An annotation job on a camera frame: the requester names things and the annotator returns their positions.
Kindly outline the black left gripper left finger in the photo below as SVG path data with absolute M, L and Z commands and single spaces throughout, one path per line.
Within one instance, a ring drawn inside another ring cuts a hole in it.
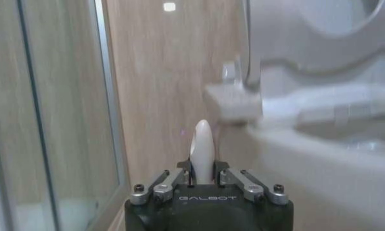
M 178 163 L 174 170 L 163 170 L 147 183 L 137 183 L 131 193 L 131 204 L 145 205 L 154 198 L 165 203 L 174 198 L 178 185 L 191 183 L 192 164 L 190 160 Z

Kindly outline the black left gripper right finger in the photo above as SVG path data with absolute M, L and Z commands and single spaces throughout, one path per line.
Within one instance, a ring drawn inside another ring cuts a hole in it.
M 214 162 L 214 176 L 216 184 L 238 186 L 244 198 L 251 202 L 266 198 L 275 205 L 290 204 L 290 197 L 286 192 L 278 192 L 263 183 L 251 170 L 232 168 L 228 162 L 216 160 Z

